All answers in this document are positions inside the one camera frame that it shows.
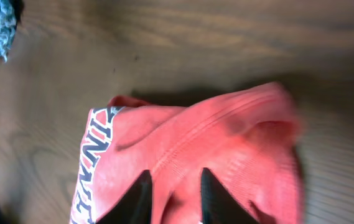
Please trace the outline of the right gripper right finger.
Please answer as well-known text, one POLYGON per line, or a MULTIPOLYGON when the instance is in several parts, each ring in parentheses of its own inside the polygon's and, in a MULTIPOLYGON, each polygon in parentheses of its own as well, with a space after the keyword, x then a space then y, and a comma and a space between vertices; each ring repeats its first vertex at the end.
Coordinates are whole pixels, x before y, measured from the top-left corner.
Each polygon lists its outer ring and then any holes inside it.
POLYGON ((203 224, 258 224, 227 191, 208 168, 203 168, 200 183, 203 224))

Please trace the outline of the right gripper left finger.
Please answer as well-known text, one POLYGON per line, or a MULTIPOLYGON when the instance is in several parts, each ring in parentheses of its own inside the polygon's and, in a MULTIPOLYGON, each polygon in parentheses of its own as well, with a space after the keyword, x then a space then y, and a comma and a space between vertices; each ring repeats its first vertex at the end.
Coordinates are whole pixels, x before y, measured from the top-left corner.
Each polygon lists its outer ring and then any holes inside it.
POLYGON ((118 203, 96 224, 150 224, 152 217, 152 178, 144 170, 118 203))

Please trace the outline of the red t-shirt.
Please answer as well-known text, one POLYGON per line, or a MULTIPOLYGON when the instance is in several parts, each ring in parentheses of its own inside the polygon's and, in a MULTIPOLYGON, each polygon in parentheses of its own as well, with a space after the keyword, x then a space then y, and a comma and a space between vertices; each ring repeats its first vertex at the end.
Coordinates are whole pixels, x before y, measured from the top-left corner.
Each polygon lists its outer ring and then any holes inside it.
POLYGON ((259 222, 301 223, 298 132, 292 98, 277 83, 189 107, 114 97, 88 113, 70 222, 97 222, 148 170, 152 222, 201 223, 208 168, 259 222))

